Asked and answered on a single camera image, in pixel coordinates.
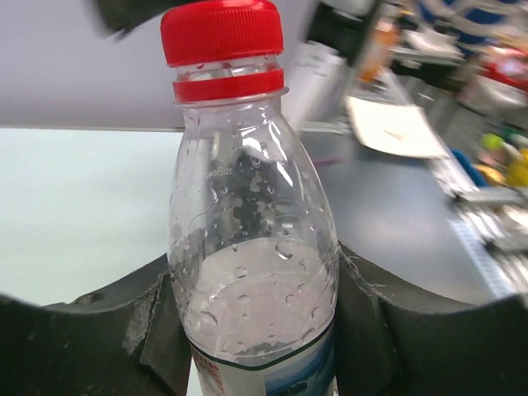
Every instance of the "white wall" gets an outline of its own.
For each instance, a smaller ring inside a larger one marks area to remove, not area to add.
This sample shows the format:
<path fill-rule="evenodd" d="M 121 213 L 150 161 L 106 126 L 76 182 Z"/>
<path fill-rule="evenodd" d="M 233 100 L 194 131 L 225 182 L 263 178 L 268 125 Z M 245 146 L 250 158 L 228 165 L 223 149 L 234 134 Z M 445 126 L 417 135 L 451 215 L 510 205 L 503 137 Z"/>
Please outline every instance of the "white wall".
<path fill-rule="evenodd" d="M 286 66 L 314 1 L 275 3 L 285 30 Z M 0 125 L 182 126 L 172 105 L 173 74 L 165 64 L 159 20 L 118 41 L 101 34 L 89 0 L 2 0 Z"/>

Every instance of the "bottle label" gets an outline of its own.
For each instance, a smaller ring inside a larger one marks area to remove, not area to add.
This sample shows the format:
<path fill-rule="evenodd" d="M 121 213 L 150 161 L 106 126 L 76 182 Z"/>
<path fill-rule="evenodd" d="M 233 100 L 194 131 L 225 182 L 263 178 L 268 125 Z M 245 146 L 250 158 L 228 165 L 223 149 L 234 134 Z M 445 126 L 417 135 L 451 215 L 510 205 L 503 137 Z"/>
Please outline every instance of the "bottle label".
<path fill-rule="evenodd" d="M 327 396 L 333 394 L 332 325 L 313 342 L 258 367 L 221 361 L 192 347 L 206 396 Z"/>

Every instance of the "bottle cap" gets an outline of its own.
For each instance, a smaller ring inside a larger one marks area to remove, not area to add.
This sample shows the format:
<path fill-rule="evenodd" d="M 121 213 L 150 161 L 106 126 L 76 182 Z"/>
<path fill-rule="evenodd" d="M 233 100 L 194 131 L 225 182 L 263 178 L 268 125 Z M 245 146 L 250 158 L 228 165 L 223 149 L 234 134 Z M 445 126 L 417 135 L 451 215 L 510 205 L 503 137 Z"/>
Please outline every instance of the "bottle cap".
<path fill-rule="evenodd" d="M 176 7 L 163 17 L 161 35 L 172 68 L 277 55 L 284 50 L 281 16 L 268 0 L 209 0 Z M 283 87 L 282 69 L 174 83 L 178 101 L 244 97 Z"/>

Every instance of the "red object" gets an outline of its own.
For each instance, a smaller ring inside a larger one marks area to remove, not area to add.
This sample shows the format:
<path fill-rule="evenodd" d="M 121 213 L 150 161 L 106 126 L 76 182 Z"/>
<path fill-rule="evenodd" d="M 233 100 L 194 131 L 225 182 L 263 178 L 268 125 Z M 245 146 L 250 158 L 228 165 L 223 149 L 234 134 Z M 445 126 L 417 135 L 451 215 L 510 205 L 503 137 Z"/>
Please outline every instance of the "red object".
<path fill-rule="evenodd" d="M 497 59 L 487 62 L 482 75 L 528 92 L 528 54 L 519 49 L 508 49 Z"/>
<path fill-rule="evenodd" d="M 232 59 L 283 52 L 281 16 L 268 0 L 209 0 L 177 7 L 163 17 L 161 33 L 170 67 L 196 66 L 187 80 L 174 82 L 178 101 L 248 97 L 284 87 L 284 72 L 272 65 L 266 72 L 229 78 L 207 78 L 203 72 L 192 79 L 209 62 L 226 61 L 222 68 L 230 68 Z"/>

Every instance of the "bottle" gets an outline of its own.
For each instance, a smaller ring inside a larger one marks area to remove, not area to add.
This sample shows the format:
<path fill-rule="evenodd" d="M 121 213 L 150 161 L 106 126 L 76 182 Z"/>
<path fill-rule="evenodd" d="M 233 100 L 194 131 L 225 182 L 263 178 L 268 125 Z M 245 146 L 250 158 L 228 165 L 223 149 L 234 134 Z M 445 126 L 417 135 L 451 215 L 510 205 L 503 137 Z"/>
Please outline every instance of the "bottle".
<path fill-rule="evenodd" d="M 333 391 L 337 235 L 281 114 L 281 19 L 267 0 L 177 7 L 161 25 L 186 131 L 168 258 L 205 395 Z"/>
<path fill-rule="evenodd" d="M 368 45 L 358 78 L 364 83 L 371 83 L 392 61 L 391 49 L 398 43 L 399 33 L 395 18 L 401 12 L 392 4 L 382 6 L 382 15 L 376 24 L 370 45 Z"/>

